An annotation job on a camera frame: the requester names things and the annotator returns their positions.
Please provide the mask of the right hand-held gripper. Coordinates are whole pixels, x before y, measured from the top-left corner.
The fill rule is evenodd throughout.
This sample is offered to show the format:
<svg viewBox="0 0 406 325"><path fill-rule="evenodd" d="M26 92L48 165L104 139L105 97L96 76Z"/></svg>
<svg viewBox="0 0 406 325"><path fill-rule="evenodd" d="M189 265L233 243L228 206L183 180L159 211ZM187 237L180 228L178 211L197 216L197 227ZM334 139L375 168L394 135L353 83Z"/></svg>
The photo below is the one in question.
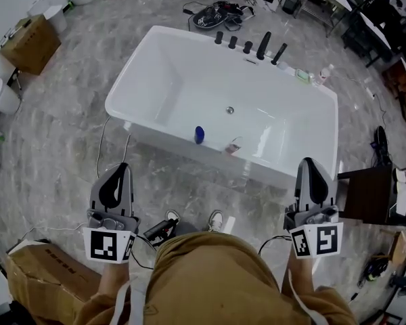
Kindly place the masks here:
<svg viewBox="0 0 406 325"><path fill-rule="evenodd" d="M340 253L343 223L333 206L336 190L337 183L320 163L309 157L300 162L294 193L297 211L287 208L284 218L297 258Z"/></svg>

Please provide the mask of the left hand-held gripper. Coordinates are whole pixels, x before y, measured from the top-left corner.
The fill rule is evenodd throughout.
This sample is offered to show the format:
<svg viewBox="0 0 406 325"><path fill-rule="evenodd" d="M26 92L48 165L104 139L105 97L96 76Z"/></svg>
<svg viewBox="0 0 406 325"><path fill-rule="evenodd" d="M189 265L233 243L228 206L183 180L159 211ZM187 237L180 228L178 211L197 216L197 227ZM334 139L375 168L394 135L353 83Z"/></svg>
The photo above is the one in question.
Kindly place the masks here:
<svg viewBox="0 0 406 325"><path fill-rule="evenodd" d="M138 217L126 217L133 216L133 175L130 166L122 162L108 169L93 184L90 201L93 210L87 211L87 227L83 228L87 259L127 262L141 222ZM122 213L122 216L108 213L109 210Z"/></svg>

